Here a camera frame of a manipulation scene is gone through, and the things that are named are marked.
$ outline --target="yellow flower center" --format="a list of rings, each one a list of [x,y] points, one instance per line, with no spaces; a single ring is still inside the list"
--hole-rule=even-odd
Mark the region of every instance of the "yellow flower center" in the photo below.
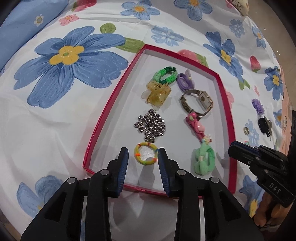
[[[37,18],[37,20],[36,20],[37,23],[41,23],[41,21],[42,21],[42,18],[40,18],[40,17]]]
[[[192,6],[197,6],[199,4],[198,0],[190,0]]]
[[[228,54],[226,54],[224,50],[221,50],[221,57],[222,59],[224,59],[226,63],[228,63],[228,65],[230,65],[231,57]]]
[[[142,11],[145,11],[145,8],[143,8],[141,6],[135,6],[135,11],[136,12],[142,12]]]
[[[274,79],[272,80],[272,82],[275,84],[275,85],[277,85],[277,86],[279,86],[279,78],[274,74]]]
[[[63,64],[66,64],[66,65],[73,64],[79,59],[78,54],[80,54],[83,51],[84,51],[83,46],[76,46],[76,47],[64,46],[59,50],[58,54],[50,58],[49,63],[51,65],[56,65],[61,62],[63,62]]]
[[[262,35],[260,33],[257,33],[257,36],[259,39],[262,39]]]
[[[44,203],[41,203],[40,205],[37,206],[38,210],[40,211],[44,206]]]
[[[257,210],[258,204],[257,204],[257,200],[252,200],[251,204],[250,204],[250,209],[249,209],[249,215],[250,217],[254,217],[254,215],[256,214],[256,210]]]

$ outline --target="floral bed sheet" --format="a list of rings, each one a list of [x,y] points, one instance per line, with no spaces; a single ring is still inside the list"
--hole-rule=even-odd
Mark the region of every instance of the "floral bed sheet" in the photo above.
[[[280,66],[256,24],[227,1],[77,1],[43,26],[46,18],[41,12],[33,19],[43,29],[0,72],[0,208],[20,233],[68,177],[86,177],[82,160],[93,128],[144,44],[178,52],[217,72],[236,139],[252,147],[280,146]],[[257,112],[272,121],[270,138],[260,132]],[[263,194],[255,180],[238,163],[235,196],[251,216]],[[155,227],[152,220],[159,224],[162,218],[149,210],[160,207],[163,222]],[[176,214],[175,200],[124,191],[110,209],[115,240],[173,237],[175,223],[165,220]],[[126,211],[118,221],[119,209],[134,215]],[[153,234],[137,229],[147,218]]]

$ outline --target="green yarn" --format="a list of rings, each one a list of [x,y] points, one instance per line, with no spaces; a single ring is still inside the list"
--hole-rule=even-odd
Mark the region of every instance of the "green yarn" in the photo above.
[[[197,163],[194,165],[194,171],[196,174],[206,175],[209,172],[212,172],[215,168],[215,152],[208,144],[203,142],[196,150],[195,158]]]
[[[162,77],[164,77],[166,74],[171,74],[169,77],[167,77],[165,80],[160,80]],[[171,84],[173,83],[178,76],[178,72],[176,71],[175,67],[168,66],[165,67],[164,69],[161,69],[160,71],[156,72],[152,79],[155,80],[156,82],[163,84]]]

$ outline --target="pink hair clip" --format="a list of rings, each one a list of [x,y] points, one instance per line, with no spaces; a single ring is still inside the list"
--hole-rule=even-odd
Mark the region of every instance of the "pink hair clip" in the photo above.
[[[197,113],[191,112],[185,118],[186,122],[189,126],[194,130],[197,138],[202,142],[203,138],[205,137],[205,127],[197,120]]]

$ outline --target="blue flower print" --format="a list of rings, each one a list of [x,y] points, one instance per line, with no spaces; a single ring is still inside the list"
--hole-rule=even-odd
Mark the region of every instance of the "blue flower print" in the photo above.
[[[264,79],[264,85],[267,91],[272,90],[272,98],[274,100],[279,100],[281,95],[284,95],[283,82],[278,69],[278,66],[275,66],[273,69],[269,67],[264,71],[268,75]]]
[[[35,194],[21,182],[17,190],[17,201],[24,212],[34,218],[62,184],[63,181],[54,176],[42,177],[35,184]]]
[[[239,192],[247,196],[247,202],[244,209],[252,218],[262,201],[264,190],[257,184],[257,181],[253,182],[248,175],[245,175],[242,185],[243,187]]]
[[[4,69],[5,68],[5,66],[0,70],[0,77],[1,77],[1,75],[3,75],[3,73],[4,73]]]
[[[206,0],[174,0],[174,5],[181,9],[187,9],[188,17],[193,21],[202,19],[202,13],[210,14],[213,11]]]
[[[249,123],[245,124],[245,127],[247,127],[249,129],[249,134],[248,134],[248,138],[249,138],[249,146],[251,147],[255,147],[255,146],[259,146],[259,134],[257,133],[256,129],[253,127],[253,122],[248,119]]]
[[[243,70],[237,58],[233,57],[235,53],[235,46],[230,39],[225,40],[221,45],[221,36],[219,32],[207,32],[205,34],[212,46],[203,44],[205,48],[217,55],[220,60],[219,63],[228,70],[233,76],[244,83],[242,78]]]
[[[260,46],[262,46],[263,48],[266,48],[264,37],[261,31],[256,27],[252,27],[252,31],[253,31],[253,34],[257,37],[256,39],[257,47],[259,48]]]
[[[240,38],[241,35],[244,35],[244,28],[242,26],[242,22],[241,21],[233,19],[233,20],[230,21],[230,23],[231,23],[229,25],[230,31],[233,32],[233,33],[235,33],[235,36],[237,38]]]
[[[277,112],[274,111],[274,118],[276,120],[276,125],[281,128],[281,109]]]
[[[151,7],[152,3],[150,0],[142,0],[138,3],[125,2],[121,6],[126,9],[120,13],[121,15],[134,15],[134,17],[140,20],[150,20],[150,15],[160,14],[159,10]]]
[[[74,78],[94,87],[106,88],[120,76],[128,61],[113,52],[99,51],[123,45],[119,34],[92,34],[94,27],[76,28],[63,39],[51,38],[38,45],[41,55],[23,64],[15,73],[14,89],[32,83],[39,76],[27,102],[31,106],[51,107],[71,88]]]
[[[151,29],[151,32],[154,33],[154,35],[151,36],[155,40],[155,42],[162,44],[166,43],[168,46],[175,46],[179,45],[178,42],[181,42],[184,40],[184,37],[174,33],[173,30],[167,28],[167,27],[159,27],[154,26],[154,28]]]

